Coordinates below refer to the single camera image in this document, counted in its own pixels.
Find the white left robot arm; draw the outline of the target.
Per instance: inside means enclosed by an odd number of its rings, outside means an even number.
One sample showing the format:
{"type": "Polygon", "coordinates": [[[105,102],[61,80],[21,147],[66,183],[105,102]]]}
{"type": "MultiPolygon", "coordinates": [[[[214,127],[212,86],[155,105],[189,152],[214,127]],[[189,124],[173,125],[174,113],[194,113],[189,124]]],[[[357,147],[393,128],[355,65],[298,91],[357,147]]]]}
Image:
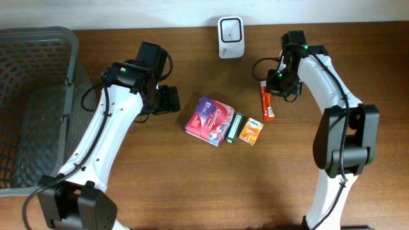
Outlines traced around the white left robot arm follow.
{"type": "Polygon", "coordinates": [[[142,42],[137,57],[115,62],[101,75],[102,94],[72,156],[55,177],[42,176],[34,192],[50,229],[124,229],[105,193],[121,143],[137,117],[180,110],[176,87],[159,83],[171,56],[142,42]]]}

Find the green gum pack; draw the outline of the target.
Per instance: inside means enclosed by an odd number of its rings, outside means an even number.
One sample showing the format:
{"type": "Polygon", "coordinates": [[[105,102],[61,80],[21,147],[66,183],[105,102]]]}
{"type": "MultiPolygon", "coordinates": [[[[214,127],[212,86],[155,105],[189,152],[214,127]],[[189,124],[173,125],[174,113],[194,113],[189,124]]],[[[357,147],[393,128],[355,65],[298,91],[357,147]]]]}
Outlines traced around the green gum pack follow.
{"type": "Polygon", "coordinates": [[[238,129],[240,128],[242,120],[243,120],[243,114],[236,112],[233,116],[233,120],[226,134],[225,140],[228,143],[233,143],[235,141],[237,133],[238,133],[238,129]]]}

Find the purple red Carefree pack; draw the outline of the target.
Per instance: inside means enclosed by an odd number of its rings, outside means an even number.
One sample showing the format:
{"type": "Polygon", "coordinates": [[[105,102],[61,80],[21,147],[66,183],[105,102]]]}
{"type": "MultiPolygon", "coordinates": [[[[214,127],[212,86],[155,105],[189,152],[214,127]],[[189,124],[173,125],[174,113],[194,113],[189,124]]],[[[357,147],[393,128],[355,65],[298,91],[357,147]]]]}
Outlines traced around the purple red Carefree pack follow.
{"type": "Polygon", "coordinates": [[[186,133],[220,146],[233,120],[235,109],[207,96],[202,96],[185,125],[186,133]]]}

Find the red Nescafe sachet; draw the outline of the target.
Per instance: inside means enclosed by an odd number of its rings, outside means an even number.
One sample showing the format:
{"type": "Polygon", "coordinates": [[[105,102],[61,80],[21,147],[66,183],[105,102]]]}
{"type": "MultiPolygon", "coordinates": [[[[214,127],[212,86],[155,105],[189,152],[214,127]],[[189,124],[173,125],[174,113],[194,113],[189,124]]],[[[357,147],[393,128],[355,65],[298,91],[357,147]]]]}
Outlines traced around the red Nescafe sachet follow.
{"type": "Polygon", "coordinates": [[[263,80],[261,84],[261,105],[263,111],[264,121],[273,121],[275,119],[275,114],[271,106],[271,94],[266,92],[266,81],[263,80]]]}

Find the orange tissue pack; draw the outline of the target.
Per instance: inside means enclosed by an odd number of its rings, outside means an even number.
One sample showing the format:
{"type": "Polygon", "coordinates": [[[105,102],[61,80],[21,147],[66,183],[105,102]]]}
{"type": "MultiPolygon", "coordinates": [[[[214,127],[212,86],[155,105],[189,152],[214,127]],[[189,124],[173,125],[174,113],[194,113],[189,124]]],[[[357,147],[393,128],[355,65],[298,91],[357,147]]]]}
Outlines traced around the orange tissue pack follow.
{"type": "Polygon", "coordinates": [[[249,118],[240,132],[239,139],[253,146],[256,143],[262,128],[262,123],[253,118],[249,118]]]}

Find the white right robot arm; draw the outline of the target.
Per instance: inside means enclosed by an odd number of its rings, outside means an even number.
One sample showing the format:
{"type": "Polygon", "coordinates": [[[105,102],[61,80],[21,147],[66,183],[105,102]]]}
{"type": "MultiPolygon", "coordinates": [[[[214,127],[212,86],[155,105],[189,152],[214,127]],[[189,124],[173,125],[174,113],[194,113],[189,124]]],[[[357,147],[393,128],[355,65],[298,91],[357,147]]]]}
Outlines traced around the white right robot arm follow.
{"type": "Polygon", "coordinates": [[[307,44],[303,31],[282,35],[281,48],[279,64],[266,79],[267,93],[287,100],[298,98],[307,86],[321,111],[313,141],[318,183],[301,227],[340,229],[349,191],[374,159],[380,114],[351,93],[327,49],[307,44]]]}

